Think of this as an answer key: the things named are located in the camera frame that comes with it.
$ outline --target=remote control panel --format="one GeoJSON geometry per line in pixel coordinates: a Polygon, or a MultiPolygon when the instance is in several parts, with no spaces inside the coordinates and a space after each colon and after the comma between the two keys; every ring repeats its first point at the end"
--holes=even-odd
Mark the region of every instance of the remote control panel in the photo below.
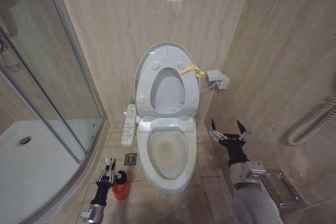
{"type": "Polygon", "coordinates": [[[136,118],[135,104],[132,103],[128,104],[124,124],[124,131],[122,132],[122,139],[121,139],[122,146],[132,146],[135,118],[136,118]]]}

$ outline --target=shower drain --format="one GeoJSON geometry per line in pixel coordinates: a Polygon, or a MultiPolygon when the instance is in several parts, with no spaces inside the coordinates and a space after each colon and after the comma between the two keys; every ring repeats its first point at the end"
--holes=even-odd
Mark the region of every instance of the shower drain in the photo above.
{"type": "Polygon", "coordinates": [[[124,165],[136,165],[137,164],[137,157],[136,153],[128,153],[125,155],[125,162],[124,165]]]}
{"type": "Polygon", "coordinates": [[[30,141],[31,139],[32,139],[32,137],[30,137],[30,136],[25,136],[25,137],[21,138],[21,139],[18,141],[17,145],[18,145],[18,146],[26,145],[26,144],[29,143],[29,141],[30,141]]]}

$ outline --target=white toilet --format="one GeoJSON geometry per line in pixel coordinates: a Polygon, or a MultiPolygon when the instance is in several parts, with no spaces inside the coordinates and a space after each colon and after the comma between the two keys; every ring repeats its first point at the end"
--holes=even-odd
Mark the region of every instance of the white toilet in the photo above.
{"type": "Polygon", "coordinates": [[[195,64],[180,45],[162,42],[142,57],[135,74],[138,153],[147,180],[164,194],[182,192],[196,163],[194,116],[200,98],[195,64]]]}

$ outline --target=yellow tag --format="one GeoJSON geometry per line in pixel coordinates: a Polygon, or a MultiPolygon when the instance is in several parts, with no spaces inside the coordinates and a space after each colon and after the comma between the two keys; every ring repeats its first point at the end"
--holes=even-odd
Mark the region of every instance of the yellow tag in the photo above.
{"type": "Polygon", "coordinates": [[[190,67],[188,67],[186,70],[178,73],[179,76],[184,75],[185,73],[189,72],[193,70],[194,71],[194,75],[196,75],[197,77],[201,78],[205,76],[205,72],[202,71],[198,66],[196,65],[191,65],[190,67]]]}

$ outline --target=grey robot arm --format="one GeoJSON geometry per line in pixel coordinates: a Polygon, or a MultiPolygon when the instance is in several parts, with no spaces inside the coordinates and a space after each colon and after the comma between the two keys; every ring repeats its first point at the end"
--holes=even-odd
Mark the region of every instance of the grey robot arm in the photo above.
{"type": "Polygon", "coordinates": [[[224,134],[216,130],[212,120],[210,136],[226,147],[229,154],[230,178],[235,188],[232,200],[235,215],[240,224],[283,224],[279,210],[269,196],[261,189],[259,176],[265,172],[260,162],[247,159],[242,146],[249,133],[239,122],[239,134],[224,134]]]}

